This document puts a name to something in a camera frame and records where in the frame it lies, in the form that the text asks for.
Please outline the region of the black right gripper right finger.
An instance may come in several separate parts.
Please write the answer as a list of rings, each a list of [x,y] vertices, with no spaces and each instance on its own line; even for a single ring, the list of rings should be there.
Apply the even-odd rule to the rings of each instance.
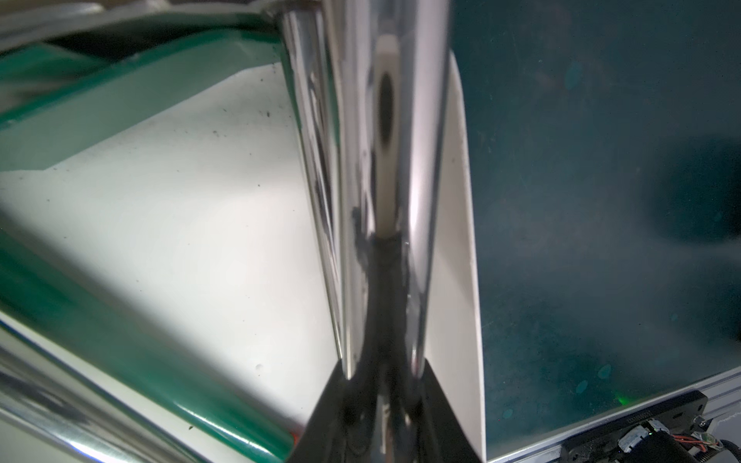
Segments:
[[[426,364],[421,378],[420,462],[481,462],[465,436],[451,404]]]

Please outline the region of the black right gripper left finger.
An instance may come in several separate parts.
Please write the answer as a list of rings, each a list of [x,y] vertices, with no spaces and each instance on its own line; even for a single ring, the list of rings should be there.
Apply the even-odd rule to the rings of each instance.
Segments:
[[[343,365],[337,362],[288,463],[345,461],[345,385]]]

